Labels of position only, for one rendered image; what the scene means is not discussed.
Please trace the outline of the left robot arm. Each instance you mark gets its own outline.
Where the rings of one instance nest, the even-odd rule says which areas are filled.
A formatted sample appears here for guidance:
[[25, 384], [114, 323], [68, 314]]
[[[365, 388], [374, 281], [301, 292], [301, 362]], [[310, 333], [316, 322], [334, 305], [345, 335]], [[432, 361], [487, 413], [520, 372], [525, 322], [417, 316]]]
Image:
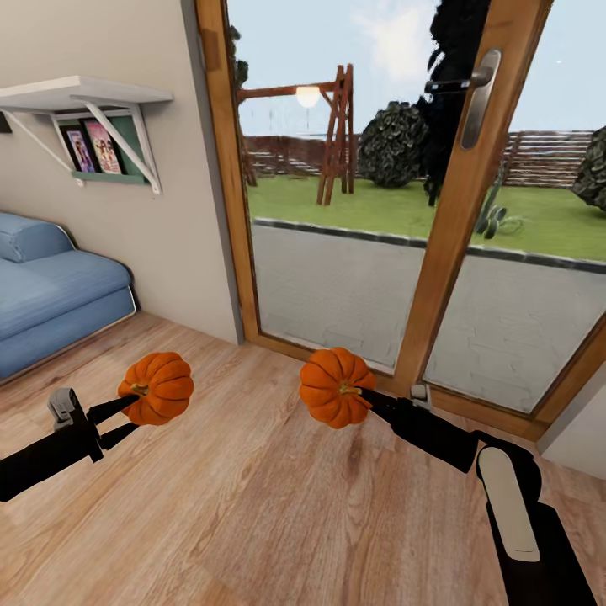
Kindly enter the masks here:
[[139, 399], [126, 396], [85, 413], [73, 388], [56, 388], [46, 402], [55, 418], [54, 433], [0, 460], [0, 501], [14, 499], [87, 455], [93, 462], [102, 459], [102, 449], [112, 449], [139, 425], [130, 422], [104, 435], [98, 435], [97, 425]]

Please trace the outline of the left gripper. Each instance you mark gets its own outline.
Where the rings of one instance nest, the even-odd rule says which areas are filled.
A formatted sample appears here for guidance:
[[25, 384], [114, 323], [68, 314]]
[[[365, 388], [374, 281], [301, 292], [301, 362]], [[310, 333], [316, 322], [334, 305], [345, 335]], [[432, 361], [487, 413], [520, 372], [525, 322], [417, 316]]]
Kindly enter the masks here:
[[91, 407], [88, 413], [81, 407], [70, 412], [72, 425], [26, 447], [26, 457], [36, 478], [45, 481], [87, 455], [93, 462], [102, 459], [102, 449], [112, 449], [139, 425], [130, 422], [104, 435], [98, 435], [97, 425], [139, 399], [138, 395], [131, 395]]

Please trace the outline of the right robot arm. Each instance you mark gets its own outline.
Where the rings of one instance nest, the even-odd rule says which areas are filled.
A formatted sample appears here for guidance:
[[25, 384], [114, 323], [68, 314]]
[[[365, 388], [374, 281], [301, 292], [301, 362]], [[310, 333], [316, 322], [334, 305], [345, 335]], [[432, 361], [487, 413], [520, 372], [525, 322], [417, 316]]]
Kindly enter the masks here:
[[395, 434], [462, 473], [486, 443], [477, 467], [509, 606], [597, 606], [556, 510], [538, 502], [541, 473], [529, 451], [432, 414], [430, 385], [411, 385], [410, 398], [361, 389]]

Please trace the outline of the pumpkin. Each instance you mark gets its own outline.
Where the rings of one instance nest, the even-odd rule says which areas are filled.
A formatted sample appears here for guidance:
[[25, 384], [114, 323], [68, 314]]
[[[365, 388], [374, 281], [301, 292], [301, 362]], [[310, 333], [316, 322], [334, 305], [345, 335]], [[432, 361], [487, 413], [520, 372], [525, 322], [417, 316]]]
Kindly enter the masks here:
[[194, 392], [191, 367], [175, 352], [151, 353], [132, 365], [119, 386], [119, 398], [138, 395], [140, 399], [123, 414], [140, 426], [165, 425], [182, 415]]
[[361, 388], [376, 391], [376, 378], [361, 357], [345, 348], [316, 351], [300, 379], [300, 396], [312, 417], [330, 428], [362, 423], [373, 407], [361, 397]]

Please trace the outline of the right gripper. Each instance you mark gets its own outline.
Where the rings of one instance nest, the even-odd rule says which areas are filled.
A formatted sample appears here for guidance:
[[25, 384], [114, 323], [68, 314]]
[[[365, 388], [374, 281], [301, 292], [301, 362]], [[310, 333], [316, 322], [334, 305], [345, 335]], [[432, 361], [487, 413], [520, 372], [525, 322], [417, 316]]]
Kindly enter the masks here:
[[415, 407], [410, 398], [361, 389], [361, 397], [373, 404], [371, 410], [389, 422], [395, 434], [435, 458], [441, 458], [451, 431], [449, 421]]

